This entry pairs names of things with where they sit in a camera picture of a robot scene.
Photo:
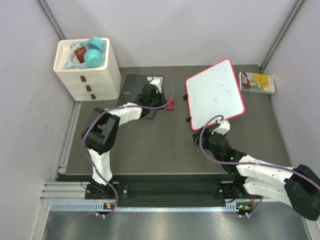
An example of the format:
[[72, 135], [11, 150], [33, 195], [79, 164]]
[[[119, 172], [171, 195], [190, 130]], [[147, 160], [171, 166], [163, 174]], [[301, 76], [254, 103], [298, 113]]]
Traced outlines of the red whiteboard eraser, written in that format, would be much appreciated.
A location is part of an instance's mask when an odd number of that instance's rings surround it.
[[174, 109], [174, 100], [172, 98], [167, 99], [166, 109], [172, 111]]

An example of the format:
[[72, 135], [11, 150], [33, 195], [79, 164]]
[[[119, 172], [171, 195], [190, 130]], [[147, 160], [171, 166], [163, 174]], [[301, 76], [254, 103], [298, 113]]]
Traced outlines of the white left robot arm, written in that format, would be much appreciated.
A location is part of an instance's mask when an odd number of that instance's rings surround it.
[[110, 152], [115, 144], [119, 126], [144, 119], [152, 110], [162, 110], [165, 104], [161, 85], [146, 83], [133, 102], [111, 109], [94, 109], [81, 137], [92, 165], [92, 179], [98, 184], [96, 192], [102, 198], [109, 198], [114, 191], [113, 185], [108, 183], [113, 177]]

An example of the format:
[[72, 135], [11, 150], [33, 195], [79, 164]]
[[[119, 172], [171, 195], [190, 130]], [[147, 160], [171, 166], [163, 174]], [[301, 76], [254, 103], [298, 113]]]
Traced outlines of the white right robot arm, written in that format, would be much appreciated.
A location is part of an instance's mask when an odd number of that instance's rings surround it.
[[233, 192], [239, 198], [258, 195], [282, 202], [310, 221], [320, 217], [320, 178], [308, 166], [284, 167], [258, 160], [229, 145], [225, 135], [210, 129], [193, 134], [193, 143], [210, 159], [236, 175]]

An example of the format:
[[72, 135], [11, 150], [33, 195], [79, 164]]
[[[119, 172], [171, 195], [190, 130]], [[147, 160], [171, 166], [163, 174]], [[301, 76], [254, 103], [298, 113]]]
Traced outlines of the pink framed whiteboard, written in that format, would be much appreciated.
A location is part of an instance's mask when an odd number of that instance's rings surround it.
[[189, 122], [198, 131], [212, 117], [229, 120], [245, 113], [246, 107], [233, 64], [224, 59], [185, 81]]

